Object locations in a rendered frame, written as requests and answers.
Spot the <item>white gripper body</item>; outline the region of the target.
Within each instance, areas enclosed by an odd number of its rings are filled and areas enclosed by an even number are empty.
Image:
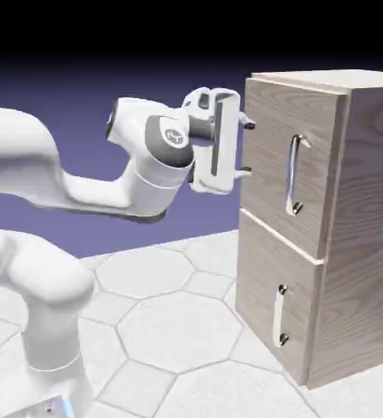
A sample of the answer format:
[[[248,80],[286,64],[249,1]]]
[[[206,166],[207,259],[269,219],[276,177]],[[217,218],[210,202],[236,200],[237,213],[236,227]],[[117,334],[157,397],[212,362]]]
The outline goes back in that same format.
[[[234,188],[240,95],[227,88],[200,87],[190,93],[190,135],[209,140],[194,146],[190,188],[228,194]]]

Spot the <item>light wood cabinet door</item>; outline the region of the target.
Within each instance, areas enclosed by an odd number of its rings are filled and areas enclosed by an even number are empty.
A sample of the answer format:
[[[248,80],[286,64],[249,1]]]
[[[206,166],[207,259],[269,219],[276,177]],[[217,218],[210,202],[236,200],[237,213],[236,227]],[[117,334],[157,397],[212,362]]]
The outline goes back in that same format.
[[[263,78],[246,81],[245,111],[256,127],[243,133],[241,205],[314,259],[324,258],[332,211],[338,153],[349,95],[331,87],[307,87]],[[300,133],[294,199],[296,216],[286,213],[289,148]]]
[[[304,256],[245,209],[239,213],[235,308],[256,336],[300,385],[307,383],[323,262]],[[284,296],[283,347],[272,339],[278,285]]]

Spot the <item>light wood cabinet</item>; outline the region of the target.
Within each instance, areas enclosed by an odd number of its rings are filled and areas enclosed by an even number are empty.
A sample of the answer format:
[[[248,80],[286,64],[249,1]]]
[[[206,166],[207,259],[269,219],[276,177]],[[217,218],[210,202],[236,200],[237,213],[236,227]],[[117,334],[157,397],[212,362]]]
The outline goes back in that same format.
[[[315,388],[383,363],[383,72],[334,69],[250,78],[331,87],[349,95],[304,384]]]

